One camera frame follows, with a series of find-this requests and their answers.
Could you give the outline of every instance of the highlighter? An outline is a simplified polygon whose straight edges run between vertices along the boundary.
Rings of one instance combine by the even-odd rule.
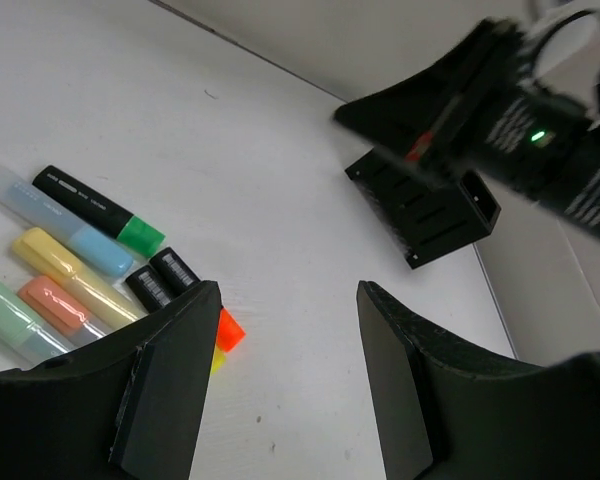
[[[149,264],[164,279],[176,295],[181,295],[200,282],[200,278],[184,263],[182,258],[171,247],[165,248],[155,255]],[[233,315],[222,307],[218,321],[216,345],[223,352],[230,352],[246,336],[245,331],[236,322]]]
[[[164,234],[151,225],[53,165],[40,172],[33,184],[94,227],[147,258],[152,257],[164,241]]]
[[[106,275],[121,277],[133,264],[133,257],[120,245],[3,166],[0,203],[49,232]]]
[[[28,230],[13,242],[11,248],[114,330],[146,316],[142,309],[102,280],[44,230]]]
[[[23,286],[18,296],[76,347],[111,333],[84,305],[44,275]]]
[[[129,275],[125,283],[149,313],[157,312],[174,300],[173,294],[164,284],[160,275],[149,265]],[[213,350],[211,373],[215,373],[226,361],[224,353],[216,344]]]
[[[11,290],[0,283],[0,340],[37,365],[73,347]]]

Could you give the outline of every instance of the orange marker tip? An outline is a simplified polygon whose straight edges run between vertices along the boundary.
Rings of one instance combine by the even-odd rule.
[[[223,352],[230,352],[238,345],[247,334],[242,329],[235,318],[226,308],[220,311],[220,320],[218,321],[218,335],[216,345]]]

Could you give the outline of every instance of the black marker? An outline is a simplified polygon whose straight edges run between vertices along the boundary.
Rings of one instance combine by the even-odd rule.
[[[149,260],[149,264],[158,272],[176,295],[182,295],[201,281],[171,247],[167,247],[156,254]],[[245,335],[245,331],[236,322],[233,315],[226,308],[222,307],[218,320],[218,335],[216,337],[216,345],[220,350],[230,352],[242,341]]]
[[[151,225],[53,165],[40,172],[33,185],[97,229],[147,258],[153,256],[164,241],[164,235]]]

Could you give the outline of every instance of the light blue highlighter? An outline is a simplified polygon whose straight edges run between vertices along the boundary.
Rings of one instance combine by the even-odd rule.
[[[121,277],[133,265],[133,258],[120,245],[3,166],[0,166],[0,203],[46,230],[105,275]]]

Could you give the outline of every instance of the black electronic device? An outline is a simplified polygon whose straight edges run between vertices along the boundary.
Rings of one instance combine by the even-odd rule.
[[[600,122],[534,77],[546,44],[510,20],[482,21],[433,66],[340,107],[335,120],[432,188],[475,168],[600,240]],[[600,115],[600,76],[595,85]]]
[[[455,184],[430,188],[372,150],[347,175],[389,227],[411,268],[490,235],[500,214],[473,171]]]

